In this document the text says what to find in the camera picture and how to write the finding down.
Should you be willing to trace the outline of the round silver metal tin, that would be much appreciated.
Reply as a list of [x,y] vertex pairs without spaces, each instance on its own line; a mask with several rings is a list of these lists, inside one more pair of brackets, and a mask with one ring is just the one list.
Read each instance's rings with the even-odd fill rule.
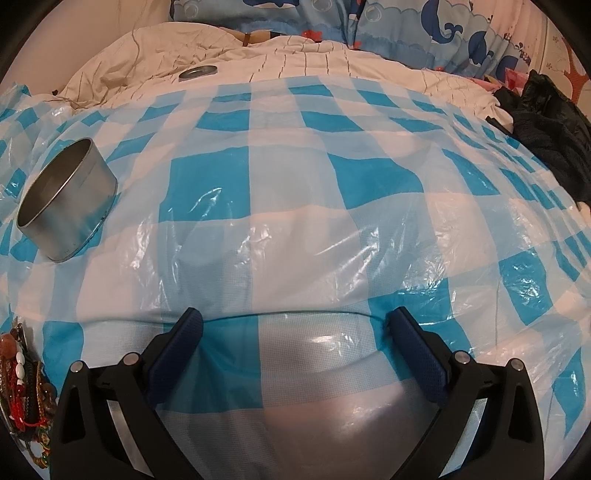
[[118,181],[90,138],[62,149],[21,201],[17,228],[55,263],[74,256],[108,216]]

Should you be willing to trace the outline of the blue white checkered plastic sheet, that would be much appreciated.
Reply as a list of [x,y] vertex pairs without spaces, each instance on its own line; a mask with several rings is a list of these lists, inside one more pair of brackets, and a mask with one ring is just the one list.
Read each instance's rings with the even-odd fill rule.
[[[55,263],[17,228],[29,187],[90,138],[118,181]],[[590,421],[590,230],[525,147],[449,104],[361,79],[200,86],[73,112],[1,98],[1,325],[50,381],[117,362],[193,307],[204,337],[161,418],[208,479],[385,479],[429,403],[385,318],[521,358],[545,472]]]

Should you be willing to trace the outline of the black clothing pile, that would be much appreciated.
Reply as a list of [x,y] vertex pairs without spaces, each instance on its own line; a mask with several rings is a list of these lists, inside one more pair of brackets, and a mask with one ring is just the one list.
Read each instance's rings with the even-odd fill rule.
[[555,176],[577,202],[590,203],[590,122],[545,74],[531,71],[521,94],[494,96],[513,119],[512,137]]

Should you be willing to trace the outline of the blue whale print pillow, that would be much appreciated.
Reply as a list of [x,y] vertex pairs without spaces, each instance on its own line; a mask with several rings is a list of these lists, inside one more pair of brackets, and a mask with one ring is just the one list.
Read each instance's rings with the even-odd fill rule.
[[173,1],[176,22],[331,40],[414,69],[504,80],[539,68],[550,21],[531,1]]

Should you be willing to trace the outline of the brown box on bed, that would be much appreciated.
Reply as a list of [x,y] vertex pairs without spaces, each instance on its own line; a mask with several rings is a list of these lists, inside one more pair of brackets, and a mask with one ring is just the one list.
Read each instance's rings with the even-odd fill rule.
[[230,35],[235,37],[238,41],[242,42],[243,46],[249,46],[253,44],[259,44],[277,36],[276,32],[270,30],[256,30],[249,33],[240,32],[238,30],[231,30],[224,28],[223,31],[228,32]]

